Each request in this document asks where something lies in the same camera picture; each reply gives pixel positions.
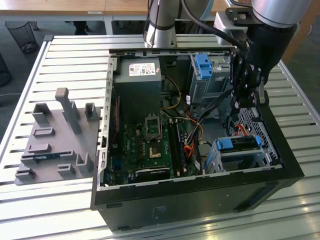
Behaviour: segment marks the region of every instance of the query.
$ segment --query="mesh trash can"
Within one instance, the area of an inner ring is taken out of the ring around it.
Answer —
[[[2,58],[0,54],[0,87],[5,85],[11,79],[11,74],[9,69],[5,63],[5,60]]]
[[[38,44],[28,21],[6,21],[5,26],[24,54],[37,50]]]

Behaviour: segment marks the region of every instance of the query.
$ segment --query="green circuit board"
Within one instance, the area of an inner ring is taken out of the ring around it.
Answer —
[[[150,154],[150,148],[152,148],[155,141],[147,140],[145,124],[127,125],[124,127],[124,167],[127,170],[151,167],[172,167],[167,122],[162,121],[160,124],[162,139],[156,141],[156,144],[161,146],[161,157],[152,157]],[[187,136],[186,124],[181,122],[179,127],[184,138]],[[152,132],[155,132],[156,128],[157,126],[150,127]]]
[[[170,168],[170,178],[174,178],[172,157],[170,152],[168,122],[159,122],[160,132],[158,131],[158,121],[149,121],[148,129],[145,122],[140,124],[127,124],[123,129],[123,156],[121,171],[114,171],[114,182],[128,184],[128,176],[136,170],[148,168]],[[184,120],[178,122],[180,136],[185,139],[188,135],[187,124]],[[149,134],[160,133],[159,139],[147,140]],[[186,166],[186,176],[194,174],[193,164]]]

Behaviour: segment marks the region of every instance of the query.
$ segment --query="yellow cable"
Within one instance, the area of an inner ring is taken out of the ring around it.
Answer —
[[[179,89],[178,85],[177,85],[170,77],[168,77],[168,76],[165,76],[165,77],[166,77],[167,79],[169,79],[170,82],[172,82],[172,84],[173,84],[173,85],[176,87],[176,89],[178,90],[178,92],[179,92],[179,100],[178,100],[178,102],[177,102],[175,105],[162,107],[161,109],[162,109],[162,110],[175,109],[176,107],[179,106],[179,104],[180,104],[180,102],[181,102],[181,98],[182,98],[181,92],[180,92],[180,89]]]

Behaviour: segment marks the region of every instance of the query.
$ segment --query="power supply label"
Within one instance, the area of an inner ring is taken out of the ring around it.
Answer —
[[[149,76],[156,75],[154,63],[133,63],[129,66],[129,76]]]

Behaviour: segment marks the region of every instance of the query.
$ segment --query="motherboard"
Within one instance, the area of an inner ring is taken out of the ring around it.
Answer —
[[[195,167],[185,159],[185,138],[187,123],[184,120],[163,120],[152,114],[144,122],[125,124],[122,154],[111,159],[111,184],[192,176]]]

